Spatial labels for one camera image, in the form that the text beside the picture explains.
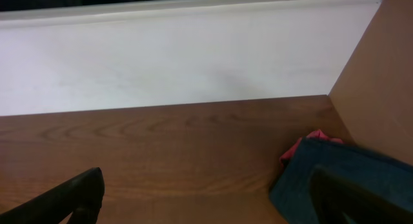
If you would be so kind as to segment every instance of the brown wooden surface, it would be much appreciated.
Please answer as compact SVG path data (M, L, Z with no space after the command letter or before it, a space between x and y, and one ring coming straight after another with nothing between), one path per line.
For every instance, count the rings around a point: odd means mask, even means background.
M350 141L327 96L0 117L0 212L101 167L98 223L285 223L277 159L318 128Z
M413 0L383 0L331 99L354 141L413 165Z

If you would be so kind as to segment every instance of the beige panel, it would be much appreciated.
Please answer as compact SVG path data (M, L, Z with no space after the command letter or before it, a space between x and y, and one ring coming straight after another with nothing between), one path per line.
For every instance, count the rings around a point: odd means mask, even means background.
M413 164L413 0L383 0L330 97L361 146Z

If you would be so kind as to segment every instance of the white wall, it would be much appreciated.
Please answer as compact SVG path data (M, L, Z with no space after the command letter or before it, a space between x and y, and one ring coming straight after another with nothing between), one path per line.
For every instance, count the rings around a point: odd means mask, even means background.
M380 0L0 21L0 116L327 94Z

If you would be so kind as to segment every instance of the dark blue cloth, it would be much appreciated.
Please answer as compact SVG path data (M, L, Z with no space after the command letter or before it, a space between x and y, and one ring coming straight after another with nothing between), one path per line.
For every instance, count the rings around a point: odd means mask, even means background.
M270 192L270 200L290 224L316 224L309 180L322 166L387 201L413 212L413 167L362 148L303 139Z

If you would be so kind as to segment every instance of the red fabric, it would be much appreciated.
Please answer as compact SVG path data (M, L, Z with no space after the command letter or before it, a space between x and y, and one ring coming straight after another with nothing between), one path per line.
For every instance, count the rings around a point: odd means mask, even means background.
M314 137L314 138L318 138L318 139L322 139L322 140L326 140L326 141L333 141L336 143L344 143L343 140L338 139L338 138L329 138L327 135L325 135L321 130L316 130L311 132L307 137ZM296 144L294 144L288 151L286 151L280 158L279 158L279 163L281 164L281 166L283 168L285 168L284 166L284 162L286 160L291 160L292 156L294 156L294 153L296 153L297 147L299 145L299 143L301 142L303 138L299 138L296 142Z

